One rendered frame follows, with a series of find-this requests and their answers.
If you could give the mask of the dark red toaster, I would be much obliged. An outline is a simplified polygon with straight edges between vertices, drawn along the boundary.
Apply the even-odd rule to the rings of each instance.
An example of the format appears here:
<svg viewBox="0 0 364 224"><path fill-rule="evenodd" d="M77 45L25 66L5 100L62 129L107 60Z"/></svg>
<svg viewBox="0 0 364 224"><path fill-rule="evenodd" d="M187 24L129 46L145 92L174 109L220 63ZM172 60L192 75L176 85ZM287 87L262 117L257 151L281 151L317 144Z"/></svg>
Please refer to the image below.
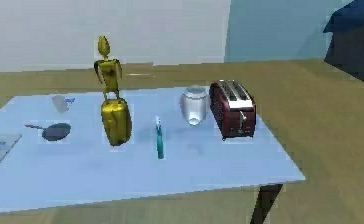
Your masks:
<svg viewBox="0 0 364 224"><path fill-rule="evenodd" d="M257 107L252 95L238 81L217 80L209 88L210 109L222 140L253 137Z"/></svg>

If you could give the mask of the golden figure statue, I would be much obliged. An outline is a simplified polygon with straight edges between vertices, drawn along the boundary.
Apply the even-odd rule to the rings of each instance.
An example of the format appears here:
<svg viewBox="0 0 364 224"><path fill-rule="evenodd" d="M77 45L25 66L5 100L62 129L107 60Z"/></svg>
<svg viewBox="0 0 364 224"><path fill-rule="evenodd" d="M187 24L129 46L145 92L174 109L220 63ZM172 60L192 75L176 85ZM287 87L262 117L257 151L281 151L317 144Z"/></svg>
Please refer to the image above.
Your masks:
<svg viewBox="0 0 364 224"><path fill-rule="evenodd" d="M118 59L109 57L110 44L103 35L98 37L97 50L102 58L94 62L94 71L99 82L104 85L102 123L109 144L120 146L130 140L132 133L129 106L120 96L118 83L123 78L123 69Z"/></svg>

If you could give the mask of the light blue table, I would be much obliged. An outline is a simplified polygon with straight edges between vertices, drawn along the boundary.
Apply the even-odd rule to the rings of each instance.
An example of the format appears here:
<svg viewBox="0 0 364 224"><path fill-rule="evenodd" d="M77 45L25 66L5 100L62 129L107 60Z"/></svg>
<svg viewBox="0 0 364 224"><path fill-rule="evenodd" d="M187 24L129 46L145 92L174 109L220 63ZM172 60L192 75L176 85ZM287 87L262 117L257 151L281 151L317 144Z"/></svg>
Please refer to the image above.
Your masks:
<svg viewBox="0 0 364 224"><path fill-rule="evenodd" d="M107 200L257 186L263 197L304 176L264 122L251 138L223 141L213 115L196 126L182 116L184 88L123 93L133 120L130 141L109 145L99 93L74 94L59 113L48 95L17 96L0 109L0 135L22 137L0 163L0 212ZM157 156L156 116L164 159ZM48 127L71 125L70 134L47 141Z"/></svg>

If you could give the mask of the grey mug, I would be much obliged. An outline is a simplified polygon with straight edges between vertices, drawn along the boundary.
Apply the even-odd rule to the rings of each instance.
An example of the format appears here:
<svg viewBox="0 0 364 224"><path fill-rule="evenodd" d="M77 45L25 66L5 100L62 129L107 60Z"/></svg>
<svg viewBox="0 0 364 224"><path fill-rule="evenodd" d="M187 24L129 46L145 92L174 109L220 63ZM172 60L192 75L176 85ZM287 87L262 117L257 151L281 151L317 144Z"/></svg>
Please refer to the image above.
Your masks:
<svg viewBox="0 0 364 224"><path fill-rule="evenodd" d="M52 97L53 104L59 113L69 110L70 105L75 102L74 98L66 98L63 95L55 95Z"/></svg>

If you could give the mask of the dark blue furniture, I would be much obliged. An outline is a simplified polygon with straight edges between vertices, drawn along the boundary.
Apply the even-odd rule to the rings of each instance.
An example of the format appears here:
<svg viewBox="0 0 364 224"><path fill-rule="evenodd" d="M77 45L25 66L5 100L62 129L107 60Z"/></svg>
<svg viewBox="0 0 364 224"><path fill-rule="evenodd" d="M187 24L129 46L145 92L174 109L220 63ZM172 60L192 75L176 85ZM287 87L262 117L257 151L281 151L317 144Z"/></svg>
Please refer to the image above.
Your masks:
<svg viewBox="0 0 364 224"><path fill-rule="evenodd" d="M364 82L364 0L335 11L323 32L332 34L324 61Z"/></svg>

